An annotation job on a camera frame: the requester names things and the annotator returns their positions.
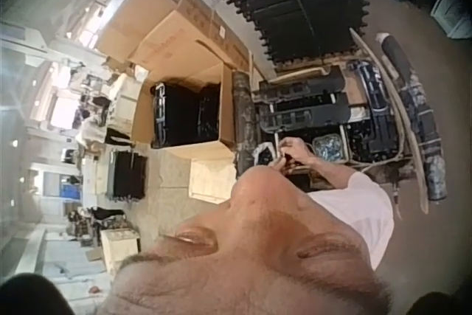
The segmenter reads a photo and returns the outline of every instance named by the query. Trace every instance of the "tiled floor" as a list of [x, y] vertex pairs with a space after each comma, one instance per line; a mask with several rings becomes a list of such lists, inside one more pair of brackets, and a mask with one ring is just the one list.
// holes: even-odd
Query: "tiled floor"
[[[427, 13], [409, 3], [369, 0], [367, 43], [378, 50], [375, 34], [392, 33], [401, 43], [428, 95], [443, 139], [449, 197], [420, 211], [416, 184], [400, 190], [402, 221], [396, 222], [379, 275], [392, 288], [393, 313], [405, 310], [428, 291], [453, 291], [471, 270], [472, 194], [469, 43], [448, 40]], [[166, 152], [149, 153], [147, 197], [124, 206], [139, 229], [143, 248], [180, 221], [213, 205], [187, 197], [190, 162]]]

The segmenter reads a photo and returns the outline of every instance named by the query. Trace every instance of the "black cable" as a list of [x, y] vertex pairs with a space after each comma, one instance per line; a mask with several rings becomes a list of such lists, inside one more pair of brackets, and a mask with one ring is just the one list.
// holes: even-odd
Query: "black cable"
[[322, 64], [325, 64], [325, 62], [323, 60], [323, 57], [322, 57], [321, 44], [318, 41], [318, 36], [316, 36], [315, 29], [311, 25], [310, 18], [308, 17], [308, 13], [306, 12], [305, 7], [303, 6], [302, 0], [296, 0], [296, 2], [298, 3], [298, 5], [300, 7], [300, 10], [302, 11], [303, 16], [305, 17], [305, 20], [307, 21], [308, 28], [310, 29], [311, 35], [313, 36], [313, 40], [315, 41], [315, 45], [318, 48], [318, 53], [319, 53], [319, 57], [322, 60]]

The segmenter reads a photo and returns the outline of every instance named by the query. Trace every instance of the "eye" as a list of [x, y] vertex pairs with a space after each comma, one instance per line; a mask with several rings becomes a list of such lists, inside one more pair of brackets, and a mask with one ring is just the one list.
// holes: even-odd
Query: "eye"
[[185, 241], [186, 243], [194, 243], [197, 245], [205, 244], [204, 238], [194, 233], [182, 232], [177, 234], [174, 238]]
[[299, 259], [308, 259], [334, 252], [359, 253], [360, 251], [355, 245], [340, 238], [317, 237], [304, 243], [303, 247], [296, 253], [296, 256]]
[[176, 233], [175, 238], [194, 245], [215, 246], [216, 244], [215, 234], [203, 228], [183, 230]]

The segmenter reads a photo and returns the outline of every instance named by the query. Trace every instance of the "clear plastic bag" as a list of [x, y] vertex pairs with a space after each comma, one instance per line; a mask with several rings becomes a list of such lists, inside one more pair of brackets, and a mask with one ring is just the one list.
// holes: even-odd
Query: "clear plastic bag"
[[313, 152], [327, 162], [345, 162], [344, 144], [339, 134], [327, 134], [313, 139]]

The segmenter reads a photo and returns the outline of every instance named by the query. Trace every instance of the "open cardboard box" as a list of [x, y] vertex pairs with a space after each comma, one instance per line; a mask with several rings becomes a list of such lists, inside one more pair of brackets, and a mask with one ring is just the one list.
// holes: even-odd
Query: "open cardboard box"
[[224, 63], [196, 72], [188, 76], [160, 76], [151, 74], [141, 87], [134, 114], [131, 139], [150, 144], [154, 138], [153, 96], [150, 88], [156, 83], [177, 83], [189, 89], [199, 91], [205, 85], [221, 84], [219, 133], [218, 140], [177, 147], [162, 148], [185, 159], [222, 159], [233, 157], [231, 147], [235, 143], [235, 125], [233, 118], [232, 70]]
[[182, 50], [195, 57], [203, 48], [233, 68], [249, 69], [246, 46], [202, 0], [125, 0], [96, 48], [149, 71], [162, 69]]

